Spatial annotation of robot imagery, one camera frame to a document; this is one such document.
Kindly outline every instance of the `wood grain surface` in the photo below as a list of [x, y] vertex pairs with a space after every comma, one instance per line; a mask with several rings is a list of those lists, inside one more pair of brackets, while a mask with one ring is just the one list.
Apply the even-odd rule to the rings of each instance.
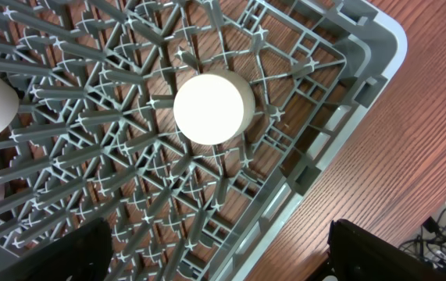
[[405, 29], [405, 62], [249, 280], [304, 280], [332, 220], [398, 245], [446, 200], [446, 1], [372, 3]]

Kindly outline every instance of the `wooden table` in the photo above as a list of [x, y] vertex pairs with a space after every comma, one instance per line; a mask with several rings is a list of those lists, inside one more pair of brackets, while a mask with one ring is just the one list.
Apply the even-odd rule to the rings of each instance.
[[405, 29], [405, 62], [249, 280], [304, 280], [332, 220], [398, 245], [446, 200], [446, 1], [372, 2]]

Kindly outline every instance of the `black object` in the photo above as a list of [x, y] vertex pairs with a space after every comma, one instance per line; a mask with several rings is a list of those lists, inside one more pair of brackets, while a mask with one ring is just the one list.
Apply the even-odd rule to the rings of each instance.
[[[330, 224], [328, 244], [330, 256], [326, 263], [332, 266], [340, 281], [446, 281], [445, 273], [345, 219]], [[329, 272], [329, 269], [322, 268], [322, 271]]]
[[423, 227], [428, 233], [441, 233], [440, 225], [438, 225], [438, 223], [432, 217], [426, 219], [426, 221], [423, 223]]
[[0, 281], [102, 281], [112, 254], [110, 227], [96, 219], [1, 271]]

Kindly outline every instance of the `dish rack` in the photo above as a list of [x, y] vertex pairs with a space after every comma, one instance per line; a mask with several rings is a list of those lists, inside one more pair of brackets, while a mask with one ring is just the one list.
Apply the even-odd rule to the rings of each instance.
[[[0, 269], [102, 217], [107, 280], [243, 279], [403, 62], [363, 0], [0, 0]], [[224, 144], [173, 120], [190, 77], [230, 69], [256, 113]]]

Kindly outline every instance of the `gray plastic rack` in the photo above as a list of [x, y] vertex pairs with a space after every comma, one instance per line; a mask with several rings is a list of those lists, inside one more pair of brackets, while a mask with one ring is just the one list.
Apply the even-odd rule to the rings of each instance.
[[[107, 280], [243, 279], [407, 48], [363, 0], [34, 3], [0, 0], [0, 77], [21, 97], [0, 136], [0, 248], [103, 217]], [[217, 68], [248, 79], [255, 121], [203, 147], [165, 116]]]

